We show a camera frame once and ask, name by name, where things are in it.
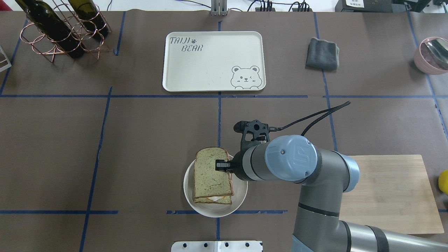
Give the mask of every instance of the white plate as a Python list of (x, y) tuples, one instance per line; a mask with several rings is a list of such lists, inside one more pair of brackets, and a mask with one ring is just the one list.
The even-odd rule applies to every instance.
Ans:
[(195, 160), (188, 166), (184, 176), (184, 194), (188, 204), (190, 204), (196, 212), (211, 218), (224, 217), (235, 212), (246, 198), (247, 181), (242, 181), (236, 177), (235, 174), (232, 174), (233, 193), (235, 195), (232, 196), (231, 205), (195, 203), (193, 200), (194, 161)]
[(162, 86), (169, 92), (262, 90), (263, 39), (256, 31), (172, 32)]

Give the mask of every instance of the electrical cable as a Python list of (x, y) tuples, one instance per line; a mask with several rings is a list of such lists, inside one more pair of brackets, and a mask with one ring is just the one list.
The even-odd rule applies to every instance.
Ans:
[(292, 10), (294, 4), (297, 4), (297, 5), (298, 5), (298, 6), (297, 6), (297, 10), (300, 8), (300, 3), (299, 3), (299, 2), (293, 2), (293, 3), (291, 4), (291, 7), (289, 8), (288, 12), (290, 12), (290, 11)]
[(259, 1), (259, 0), (254, 0), (254, 1), (249, 5), (249, 8), (247, 8), (247, 11), (250, 11), (250, 8), (252, 7), (252, 5), (254, 5), (254, 3), (255, 3), (256, 1)]
[[(308, 118), (311, 118), (311, 117), (320, 115), (320, 114), (325, 113), (325, 112), (329, 113), (328, 115), (330, 115), (330, 114), (333, 113), (334, 111), (337, 111), (337, 110), (339, 110), (339, 109), (341, 109), (341, 108), (343, 108), (343, 107), (345, 107), (345, 106), (347, 106), (347, 105), (349, 105), (349, 104), (350, 104), (350, 101), (347, 101), (346, 103), (341, 104), (341, 105), (339, 105), (339, 106), (336, 106), (336, 107), (333, 107), (333, 108), (329, 108), (329, 109), (321, 110), (321, 111), (319, 111), (319, 112), (316, 112), (316, 113), (311, 114), (311, 115), (309, 115), (309, 116), (306, 116), (306, 117), (304, 117), (304, 118), (300, 118), (299, 120), (293, 121), (292, 123), (290, 123), (290, 124), (288, 124), (288, 125), (285, 125), (285, 126), (283, 126), (283, 127), (280, 127), (280, 128), (278, 128), (278, 127), (269, 127), (269, 131), (270, 131), (270, 132), (275, 132), (275, 131), (284, 130), (284, 129), (286, 129), (286, 128), (288, 128), (288, 127), (290, 127), (290, 126), (292, 126), (292, 125), (294, 125), (294, 124), (296, 124), (296, 123), (298, 123), (298, 122), (304, 121), (304, 120), (306, 120), (306, 119), (308, 119)], [(326, 116), (328, 116), (328, 115), (325, 115), (325, 116), (324, 116), (323, 118), (321, 118), (321, 119), (318, 118), (318, 119), (316, 119), (316, 121), (318, 122), (318, 121), (324, 119), (324, 118), (325, 118)]]
[(309, 12), (310, 11), (310, 5), (303, 0), (303, 2), (300, 4), (300, 7), (297, 8), (298, 12)]
[(273, 4), (282, 4), (282, 5), (291, 5), (291, 4), (286, 4), (286, 3), (273, 3)]
[(314, 124), (318, 123), (320, 120), (324, 119), (325, 117), (331, 115), (332, 113), (338, 111), (339, 109), (341, 109), (341, 108), (343, 108), (343, 107), (345, 107), (345, 106), (347, 106), (347, 105), (349, 105), (349, 104), (350, 104), (350, 101), (348, 101), (348, 102), (346, 102), (346, 103), (344, 103), (344, 104), (342, 104), (342, 105), (339, 105), (339, 106), (337, 106), (337, 107), (334, 107), (332, 110), (326, 112), (326, 113), (323, 114), (321, 117), (317, 118), (317, 119), (314, 120), (312, 123), (310, 123), (310, 124), (303, 130), (302, 134), (300, 134), (300, 135), (301, 135), (301, 136), (304, 136), (304, 135), (308, 132), (308, 130), (309, 130), (312, 126), (314, 126)]
[(195, 4), (198, 4), (198, 5), (202, 5), (202, 6), (205, 6), (205, 7), (207, 7), (207, 8), (210, 8), (210, 9), (211, 9), (211, 7), (210, 7), (210, 6), (208, 6), (208, 5), (205, 5), (205, 4), (201, 4), (201, 3), (198, 3), (198, 2), (195, 2), (195, 1), (191, 1), (191, 0), (176, 0), (176, 1), (179, 1), (179, 2), (191, 2), (191, 3), (195, 3)]
[(108, 8), (106, 9), (106, 11), (109, 10), (109, 7), (111, 6), (112, 0), (109, 2)]

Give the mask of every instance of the bread slice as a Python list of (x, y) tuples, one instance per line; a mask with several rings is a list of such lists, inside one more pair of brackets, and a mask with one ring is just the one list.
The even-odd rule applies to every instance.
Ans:
[(231, 205), (232, 204), (232, 196), (224, 196), (222, 199), (214, 201), (211, 198), (197, 198), (194, 199), (195, 203), (206, 203), (206, 204), (224, 204)]
[(209, 147), (196, 153), (193, 190), (195, 199), (233, 195), (232, 175), (230, 173), (216, 171), (216, 159), (228, 161), (227, 151), (218, 147)]

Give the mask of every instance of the bear illustration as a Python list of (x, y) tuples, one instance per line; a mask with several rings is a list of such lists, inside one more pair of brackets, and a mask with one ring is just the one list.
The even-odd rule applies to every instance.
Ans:
[(263, 83), (258, 74), (260, 68), (253, 65), (250, 68), (241, 68), (239, 66), (232, 67), (232, 80), (230, 83), (235, 89), (258, 89)]

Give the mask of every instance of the metal mount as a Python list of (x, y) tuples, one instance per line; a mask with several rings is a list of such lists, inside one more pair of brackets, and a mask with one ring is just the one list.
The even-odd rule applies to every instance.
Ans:
[(212, 16), (227, 16), (227, 0), (211, 0)]
[(262, 241), (175, 242), (171, 252), (263, 252)]
[[(241, 152), (246, 152), (250, 147), (269, 142), (269, 125), (259, 120), (239, 121), (233, 126), (233, 130), (243, 134), (241, 137)], [(252, 139), (248, 141), (247, 135), (252, 135)]]

